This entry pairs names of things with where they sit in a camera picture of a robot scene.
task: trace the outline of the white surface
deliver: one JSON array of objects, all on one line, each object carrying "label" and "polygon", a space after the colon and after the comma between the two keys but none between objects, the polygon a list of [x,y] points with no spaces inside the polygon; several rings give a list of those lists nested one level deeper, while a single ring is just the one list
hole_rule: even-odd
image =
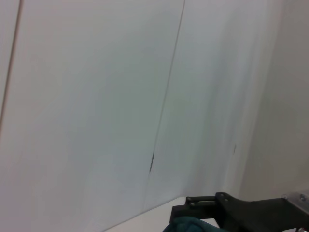
[{"label": "white surface", "polygon": [[0,115],[9,70],[19,0],[0,0]]},{"label": "white surface", "polygon": [[0,231],[142,212],[181,0],[25,0],[0,140]]},{"label": "white surface", "polygon": [[[185,197],[179,197],[129,221],[110,228],[105,232],[162,232],[169,224],[172,207],[184,203]],[[218,227],[217,222],[213,218],[204,219],[203,221]]]},{"label": "white surface", "polygon": [[260,105],[241,197],[309,188],[309,1],[287,1]]},{"label": "white surface", "polygon": [[244,157],[227,169],[254,120],[254,112],[246,111],[258,107],[278,5],[273,0],[186,1],[146,210],[182,195],[230,191],[241,179],[242,173],[234,172]]}]

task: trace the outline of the green fabric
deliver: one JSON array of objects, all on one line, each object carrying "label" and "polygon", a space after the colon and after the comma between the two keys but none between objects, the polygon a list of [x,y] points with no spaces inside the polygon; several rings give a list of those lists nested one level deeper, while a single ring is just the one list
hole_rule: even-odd
[{"label": "green fabric", "polygon": [[226,232],[195,217],[178,217],[163,232]]}]

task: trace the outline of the green cloth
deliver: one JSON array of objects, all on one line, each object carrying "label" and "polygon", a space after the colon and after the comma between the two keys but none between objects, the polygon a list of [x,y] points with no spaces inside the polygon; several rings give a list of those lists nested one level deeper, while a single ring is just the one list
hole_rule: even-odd
[{"label": "green cloth", "polygon": [[226,232],[195,217],[178,217],[163,232]]}]

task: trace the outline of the white floor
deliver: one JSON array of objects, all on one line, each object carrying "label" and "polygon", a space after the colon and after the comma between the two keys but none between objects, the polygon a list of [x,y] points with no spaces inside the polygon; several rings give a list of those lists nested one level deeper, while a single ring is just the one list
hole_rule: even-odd
[{"label": "white floor", "polygon": [[[105,232],[162,232],[169,224],[172,207],[184,203],[185,197],[179,197],[129,221],[114,226]],[[203,221],[218,227],[214,219],[205,219]]]}]

